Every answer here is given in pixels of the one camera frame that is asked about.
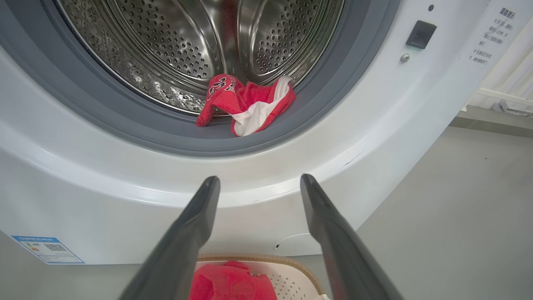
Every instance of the washing machine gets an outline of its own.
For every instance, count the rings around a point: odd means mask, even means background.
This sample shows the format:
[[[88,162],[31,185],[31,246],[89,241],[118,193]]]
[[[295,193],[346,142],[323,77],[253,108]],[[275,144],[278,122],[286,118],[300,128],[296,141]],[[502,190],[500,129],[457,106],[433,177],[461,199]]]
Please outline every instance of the washing machine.
[[[533,14],[529,0],[0,1],[0,230],[49,264],[141,263],[218,176],[201,252],[320,253],[300,176],[357,229]],[[296,100],[235,137],[209,79]]]

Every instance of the gray rubber door seal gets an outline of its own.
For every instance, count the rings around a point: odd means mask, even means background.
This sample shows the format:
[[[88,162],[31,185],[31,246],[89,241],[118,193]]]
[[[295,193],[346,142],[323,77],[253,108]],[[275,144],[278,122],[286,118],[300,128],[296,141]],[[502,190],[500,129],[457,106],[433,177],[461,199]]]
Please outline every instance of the gray rubber door seal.
[[[399,0],[346,1],[324,54],[296,87],[292,106],[264,131],[235,137],[228,119],[152,103],[109,74],[77,40],[54,0],[0,0],[0,43],[39,85],[81,117],[123,139],[188,156],[258,152],[313,125],[341,101],[383,43]]]

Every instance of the stainless steel drum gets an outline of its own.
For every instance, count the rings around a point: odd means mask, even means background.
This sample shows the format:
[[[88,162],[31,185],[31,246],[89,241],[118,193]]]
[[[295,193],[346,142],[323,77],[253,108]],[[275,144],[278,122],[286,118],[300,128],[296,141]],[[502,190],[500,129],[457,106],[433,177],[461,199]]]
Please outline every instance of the stainless steel drum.
[[[297,85],[328,44],[343,0],[60,0],[89,51],[144,97],[199,114],[229,73]]]

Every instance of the gray floor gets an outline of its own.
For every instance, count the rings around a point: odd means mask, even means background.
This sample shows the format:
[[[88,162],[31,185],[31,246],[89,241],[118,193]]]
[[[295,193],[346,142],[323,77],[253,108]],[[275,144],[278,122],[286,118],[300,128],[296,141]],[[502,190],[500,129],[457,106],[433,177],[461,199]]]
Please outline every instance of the gray floor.
[[[448,128],[357,231],[405,299],[532,299],[532,195],[533,139]],[[138,268],[47,266],[0,234],[2,300],[116,299]]]

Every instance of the red towel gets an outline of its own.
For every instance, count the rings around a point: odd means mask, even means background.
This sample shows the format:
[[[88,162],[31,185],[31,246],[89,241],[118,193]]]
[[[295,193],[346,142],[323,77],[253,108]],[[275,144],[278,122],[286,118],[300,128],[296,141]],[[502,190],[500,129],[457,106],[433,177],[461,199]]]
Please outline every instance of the red towel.
[[[290,81],[289,76],[282,76],[273,86],[259,86],[252,82],[244,86],[231,75],[217,75],[209,81],[205,106],[196,126],[209,124],[216,106],[233,117],[231,131],[236,136],[261,131],[284,113],[296,98]]]
[[[192,278],[189,300],[276,300],[266,275],[252,276],[248,267],[230,260],[223,266],[205,265]]]

